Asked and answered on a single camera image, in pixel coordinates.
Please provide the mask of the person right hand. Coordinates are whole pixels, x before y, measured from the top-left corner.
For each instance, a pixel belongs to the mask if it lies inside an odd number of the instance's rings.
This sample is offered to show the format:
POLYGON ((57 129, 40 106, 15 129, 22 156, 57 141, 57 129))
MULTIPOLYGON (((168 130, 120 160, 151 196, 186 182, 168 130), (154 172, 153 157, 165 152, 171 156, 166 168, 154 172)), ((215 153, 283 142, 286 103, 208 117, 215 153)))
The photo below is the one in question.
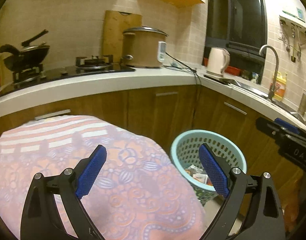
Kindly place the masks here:
POLYGON ((290 191, 288 192, 285 200, 282 202, 284 226, 286 232, 291 232, 297 225, 297 218, 299 215, 299 191, 302 179, 296 180, 290 191))

